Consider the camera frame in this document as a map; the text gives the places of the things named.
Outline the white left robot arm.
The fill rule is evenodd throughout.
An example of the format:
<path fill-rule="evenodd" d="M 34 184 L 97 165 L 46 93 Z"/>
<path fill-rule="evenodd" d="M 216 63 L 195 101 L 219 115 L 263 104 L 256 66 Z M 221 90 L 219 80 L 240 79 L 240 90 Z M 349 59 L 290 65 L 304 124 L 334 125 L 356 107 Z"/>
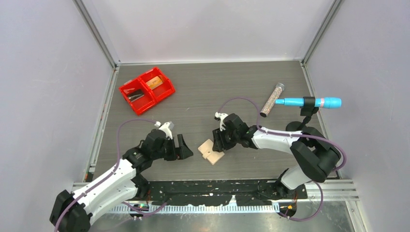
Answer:
<path fill-rule="evenodd" d="M 191 156 L 193 152 L 182 134 L 177 135 L 175 141 L 167 132 L 153 129 L 97 179 L 76 191 L 60 192 L 49 220 L 57 232 L 87 232 L 108 210 L 129 199 L 143 200 L 148 195 L 150 185 L 142 172 L 151 167 L 153 161 L 184 160 Z"/>

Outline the beige leather card holder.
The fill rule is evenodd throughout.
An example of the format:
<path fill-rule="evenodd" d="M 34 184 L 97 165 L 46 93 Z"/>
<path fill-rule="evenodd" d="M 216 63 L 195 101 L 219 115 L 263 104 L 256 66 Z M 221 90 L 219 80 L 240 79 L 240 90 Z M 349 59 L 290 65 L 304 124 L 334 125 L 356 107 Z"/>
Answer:
<path fill-rule="evenodd" d="M 224 152 L 213 151 L 213 141 L 206 140 L 198 147 L 198 151 L 202 154 L 202 157 L 210 164 L 215 165 L 224 155 Z"/>

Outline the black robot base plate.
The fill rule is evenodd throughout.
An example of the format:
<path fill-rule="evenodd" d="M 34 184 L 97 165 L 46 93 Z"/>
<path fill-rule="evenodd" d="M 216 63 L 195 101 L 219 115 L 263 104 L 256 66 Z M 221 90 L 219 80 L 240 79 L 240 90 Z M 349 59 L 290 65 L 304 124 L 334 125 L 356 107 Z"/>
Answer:
<path fill-rule="evenodd" d="M 131 198 L 168 206 L 226 206 L 235 198 L 239 206 L 269 205 L 271 200 L 293 201 L 308 198 L 304 185 L 284 197 L 274 190 L 275 180 L 193 180 L 193 181 L 151 181 L 146 195 Z"/>

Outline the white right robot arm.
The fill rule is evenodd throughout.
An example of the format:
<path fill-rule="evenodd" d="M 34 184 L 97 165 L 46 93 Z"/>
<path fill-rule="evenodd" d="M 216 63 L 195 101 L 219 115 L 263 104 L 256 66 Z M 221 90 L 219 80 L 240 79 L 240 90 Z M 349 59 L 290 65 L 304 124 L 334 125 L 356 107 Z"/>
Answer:
<path fill-rule="evenodd" d="M 212 131 L 215 152 L 240 144 L 245 148 L 271 149 L 294 156 L 297 165 L 286 169 L 266 189 L 274 200 L 293 196 L 298 187 L 309 181 L 323 183 L 342 157 L 336 147 L 324 141 L 323 135 L 313 127 L 303 126 L 298 131 L 270 130 L 248 126 L 234 113 L 216 112 L 215 120 L 220 123 L 219 128 Z"/>

